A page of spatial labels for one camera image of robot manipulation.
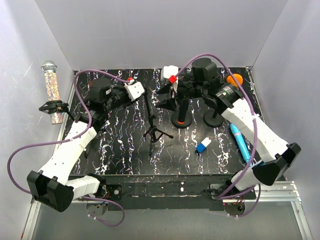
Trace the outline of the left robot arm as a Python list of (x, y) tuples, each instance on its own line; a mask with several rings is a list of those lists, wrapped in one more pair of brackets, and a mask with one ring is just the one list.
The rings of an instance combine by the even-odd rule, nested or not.
[(106, 196), (106, 180), (96, 174), (74, 180), (69, 175), (78, 158), (96, 137), (108, 119), (109, 111), (131, 105), (144, 93), (140, 82), (111, 86), (103, 77), (95, 80), (89, 88), (85, 105), (89, 112), (80, 112), (66, 137), (48, 162), (39, 171), (27, 176), (30, 192), (35, 200), (58, 212), (65, 211), (75, 199), (91, 195), (95, 200)]

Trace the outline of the cyan toy microphone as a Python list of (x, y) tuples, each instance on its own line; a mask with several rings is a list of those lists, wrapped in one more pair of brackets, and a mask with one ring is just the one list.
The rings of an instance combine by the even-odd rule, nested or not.
[(248, 151), (247, 145), (245, 143), (245, 140), (243, 138), (241, 131), (233, 123), (230, 124), (230, 130), (235, 138), (235, 141), (238, 145), (238, 148), (241, 152), (244, 162), (248, 164), (250, 161), (251, 155)]

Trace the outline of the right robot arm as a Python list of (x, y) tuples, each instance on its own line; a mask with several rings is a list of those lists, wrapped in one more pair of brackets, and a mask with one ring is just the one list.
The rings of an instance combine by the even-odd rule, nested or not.
[(208, 126), (218, 127), (223, 120), (227, 120), (252, 145), (249, 162), (215, 190), (216, 198), (237, 199), (256, 185), (272, 186), (292, 165), (301, 147), (296, 142), (288, 143), (279, 137), (261, 120), (238, 75), (228, 67), (224, 68), (228, 74), (221, 77), (216, 63), (205, 54), (189, 63), (192, 65), (192, 75), (186, 74), (184, 78), (180, 77), (182, 70), (177, 66), (163, 67), (160, 79), (165, 85), (158, 94), (169, 94), (170, 97), (157, 107), (175, 111), (177, 104), (202, 98), (211, 108), (203, 117)]

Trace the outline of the black tripod mic stand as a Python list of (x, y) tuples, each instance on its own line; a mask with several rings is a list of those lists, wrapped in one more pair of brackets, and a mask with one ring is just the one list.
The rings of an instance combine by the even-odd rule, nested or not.
[(146, 138), (147, 135), (150, 136), (150, 145), (149, 145), (149, 150), (148, 150), (148, 156), (151, 157), (152, 155), (152, 144), (156, 143), (157, 141), (160, 140), (160, 138), (165, 135), (167, 137), (169, 137), (170, 139), (173, 139), (174, 136), (170, 135), (162, 130), (159, 130), (156, 125), (154, 124), (154, 119), (156, 118), (156, 116), (151, 113), (151, 108), (149, 105), (149, 101), (148, 101), (148, 92), (147, 89), (144, 89), (145, 92), (143, 93), (143, 98), (144, 98), (144, 102), (145, 102), (145, 106), (146, 106), (146, 110), (147, 110), (147, 115), (148, 115), (148, 123), (149, 123), (149, 128), (148, 130), (143, 134), (143, 138)]

